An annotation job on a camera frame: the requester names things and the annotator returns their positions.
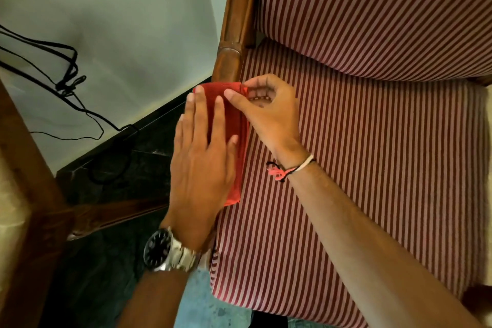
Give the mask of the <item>red cloth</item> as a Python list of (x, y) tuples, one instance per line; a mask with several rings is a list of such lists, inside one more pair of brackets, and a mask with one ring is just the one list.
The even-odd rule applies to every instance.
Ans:
[[(223, 208), (241, 200), (245, 156), (249, 140), (249, 122), (242, 112), (233, 107), (224, 96), (225, 89), (243, 95), (248, 90), (241, 83), (205, 83), (208, 110), (208, 143), (194, 145), (194, 112), (191, 117), (193, 132), (189, 144), (190, 190), (194, 201), (209, 207)], [(233, 183), (226, 178), (226, 144), (232, 135), (238, 135), (236, 176)]]

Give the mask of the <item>brown wooden chair frame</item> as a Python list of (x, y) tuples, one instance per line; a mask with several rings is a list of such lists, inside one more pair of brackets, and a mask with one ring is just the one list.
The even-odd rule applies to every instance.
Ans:
[[(225, 82), (235, 83), (238, 81), (243, 81), (243, 77), (242, 77), (243, 65), (244, 65), (244, 60), (246, 59), (248, 53), (258, 48), (263, 43), (263, 41), (269, 39), (257, 27), (259, 2), (260, 0), (227, 0), (225, 12), (224, 12), (224, 18), (223, 18), (222, 32), (220, 35), (218, 56), (212, 74), (213, 83), (225, 83)], [(330, 69), (338, 73), (341, 73), (343, 75), (352, 76), (349, 74), (344, 74), (332, 68)], [(367, 77), (360, 77), (360, 76), (353, 76), (353, 77), (366, 78), (370, 80), (387, 81), (387, 82), (392, 81), (392, 82), (409, 82), (409, 83), (428, 83), (428, 82), (438, 82), (438, 81), (466, 80), (475, 85), (483, 86), (485, 89), (486, 89), (485, 86), (492, 84), (492, 75), (480, 76), (480, 77), (453, 78), (448, 80), (430, 80), (430, 81), (393, 81), (393, 80), (381, 80), (381, 79), (367, 78)], [(472, 299), (476, 300), (475, 303), (472, 302), (473, 307), (480, 306), (478, 304), (480, 302), (481, 303), (492, 302), (492, 295), (491, 296), (487, 295), (487, 294), (489, 295), (492, 294), (492, 287), (485, 287), (484, 286), (484, 284), (486, 283), (485, 280), (486, 279), (484, 278), (483, 284), (476, 284), (473, 287), (466, 290), (466, 292), (468, 291), (468, 295), (466, 296), (467, 299), (470, 302), (473, 301)]]

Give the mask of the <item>person's right forearm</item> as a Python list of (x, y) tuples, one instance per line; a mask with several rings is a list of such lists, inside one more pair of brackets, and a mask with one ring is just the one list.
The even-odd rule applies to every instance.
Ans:
[(485, 328), (316, 163), (288, 179), (371, 328)]

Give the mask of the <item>person's right hand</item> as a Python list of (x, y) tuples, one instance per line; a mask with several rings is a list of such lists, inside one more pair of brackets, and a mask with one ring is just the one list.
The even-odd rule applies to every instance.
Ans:
[(301, 144), (299, 102), (295, 88), (273, 74), (253, 77), (244, 86), (265, 100), (264, 120), (255, 129), (259, 139), (284, 169), (302, 165), (310, 156)]

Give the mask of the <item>brown wooden furniture frame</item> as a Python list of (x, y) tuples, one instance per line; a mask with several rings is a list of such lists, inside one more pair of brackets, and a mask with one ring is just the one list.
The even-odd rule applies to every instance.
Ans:
[(0, 328), (37, 328), (73, 214), (0, 81)]

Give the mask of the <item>red striped seat cushion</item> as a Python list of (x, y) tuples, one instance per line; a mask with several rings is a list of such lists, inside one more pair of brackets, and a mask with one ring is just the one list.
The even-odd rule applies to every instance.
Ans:
[[(343, 75), (272, 40), (243, 80), (295, 87), (301, 142), (374, 222), (457, 298), (487, 267), (487, 90), (466, 80), (409, 83)], [(290, 184), (249, 137), (242, 201), (218, 218), (212, 295), (229, 304), (340, 328), (366, 328)]]

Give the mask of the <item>person's left forearm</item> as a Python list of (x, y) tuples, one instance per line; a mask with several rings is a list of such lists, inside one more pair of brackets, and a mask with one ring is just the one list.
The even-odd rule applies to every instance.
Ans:
[(117, 328), (173, 328), (191, 273), (147, 271), (126, 304)]

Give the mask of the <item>red striped back cushion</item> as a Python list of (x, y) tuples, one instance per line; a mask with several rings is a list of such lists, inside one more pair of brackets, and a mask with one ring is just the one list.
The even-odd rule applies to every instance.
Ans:
[(352, 76), (492, 75), (492, 0), (260, 0), (257, 27)]

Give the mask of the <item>person's left hand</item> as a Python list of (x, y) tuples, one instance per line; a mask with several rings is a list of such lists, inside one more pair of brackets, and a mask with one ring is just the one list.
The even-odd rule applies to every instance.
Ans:
[(169, 209), (161, 226), (170, 227), (183, 246), (201, 250), (224, 208), (236, 176), (238, 136), (226, 140), (224, 101), (214, 101), (211, 138), (203, 86), (187, 96), (176, 124), (170, 165)]

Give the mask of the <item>silver wristwatch with black dial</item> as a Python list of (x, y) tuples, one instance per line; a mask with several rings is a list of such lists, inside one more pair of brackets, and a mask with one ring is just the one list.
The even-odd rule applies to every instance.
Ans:
[(191, 273), (212, 247), (215, 236), (214, 229), (192, 230), (177, 225), (161, 227), (144, 247), (144, 264), (150, 271)]

